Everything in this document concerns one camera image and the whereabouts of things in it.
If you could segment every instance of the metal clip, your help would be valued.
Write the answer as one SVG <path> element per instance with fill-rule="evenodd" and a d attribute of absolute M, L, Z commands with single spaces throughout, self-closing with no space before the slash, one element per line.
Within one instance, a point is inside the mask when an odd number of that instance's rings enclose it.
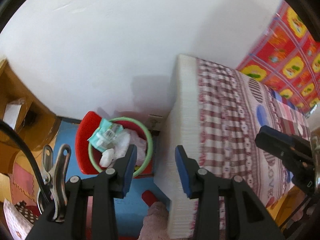
<path fill-rule="evenodd" d="M 61 145 L 57 160 L 53 165 L 52 148 L 49 145 L 45 145 L 42 152 L 40 172 L 44 184 L 49 187 L 52 194 L 55 205 L 55 211 L 52 220 L 56 222 L 63 222 L 66 214 L 68 199 L 65 191 L 65 183 L 70 155 L 70 146 L 68 144 Z M 37 204 L 41 214 L 45 208 L 44 203 L 44 199 L 39 190 L 37 195 Z"/>
<path fill-rule="evenodd" d="M 315 166 L 315 192 L 320 193 L 320 137 L 313 135 L 310 143 Z"/>

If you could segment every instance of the pink fabric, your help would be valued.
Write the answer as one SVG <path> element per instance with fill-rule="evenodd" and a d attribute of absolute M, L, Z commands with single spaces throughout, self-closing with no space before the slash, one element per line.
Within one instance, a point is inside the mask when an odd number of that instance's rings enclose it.
<path fill-rule="evenodd" d="M 30 199 L 24 192 L 23 189 L 19 188 L 13 180 L 13 175 L 9 174 L 10 178 L 10 191 L 11 199 L 13 203 L 18 203 L 21 200 L 24 200 L 27 203 L 27 206 L 37 206 L 33 199 Z"/>
<path fill-rule="evenodd" d="M 163 203 L 153 203 L 143 220 L 138 240 L 170 240 L 167 234 L 168 216 L 169 213 Z"/>
<path fill-rule="evenodd" d="M 17 163 L 13 166 L 13 179 L 18 187 L 30 196 L 34 195 L 33 176 Z"/>
<path fill-rule="evenodd" d="M 86 240 L 91 239 L 91 228 L 92 228 L 92 205 L 93 205 L 93 196 L 88 197 L 88 204 L 87 204 L 87 219 L 85 223 L 85 235 Z"/>

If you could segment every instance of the bed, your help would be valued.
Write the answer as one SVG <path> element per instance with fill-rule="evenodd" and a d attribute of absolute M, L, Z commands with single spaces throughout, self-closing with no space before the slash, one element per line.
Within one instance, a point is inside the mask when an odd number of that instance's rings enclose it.
<path fill-rule="evenodd" d="M 253 78 L 210 61 L 179 55 L 176 81 L 177 98 L 158 139 L 154 176 L 171 200 L 169 237 L 191 236 L 196 214 L 197 200 L 187 199 L 176 169 L 177 145 L 216 176 L 243 177 L 265 206 L 281 198 L 292 187 L 291 175 L 254 139 L 263 125 L 308 139 L 304 114 Z"/>

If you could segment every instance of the wooden shelf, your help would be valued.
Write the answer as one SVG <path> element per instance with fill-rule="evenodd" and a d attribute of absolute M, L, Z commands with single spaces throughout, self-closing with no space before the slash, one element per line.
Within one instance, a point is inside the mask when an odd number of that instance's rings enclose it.
<path fill-rule="evenodd" d="M 12 71 L 7 60 L 0 62 L 0 119 L 8 103 L 20 101 L 21 109 L 15 131 L 31 151 L 42 149 L 57 133 L 61 120 L 43 105 Z M 13 149 L 10 156 L 3 149 Z M 18 146 L 0 131 L 0 171 L 11 169 L 10 160 Z"/>

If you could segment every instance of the red stool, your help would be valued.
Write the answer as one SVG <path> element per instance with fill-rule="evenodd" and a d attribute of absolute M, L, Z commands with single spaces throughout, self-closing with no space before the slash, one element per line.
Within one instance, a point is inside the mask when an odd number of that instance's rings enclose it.
<path fill-rule="evenodd" d="M 92 166 L 89 159 L 89 142 L 87 140 L 91 137 L 93 132 L 99 127 L 100 122 L 101 117 L 95 112 L 89 111 L 79 124 L 79 128 L 76 133 L 76 158 L 78 166 L 83 174 L 98 174 L 98 172 Z"/>

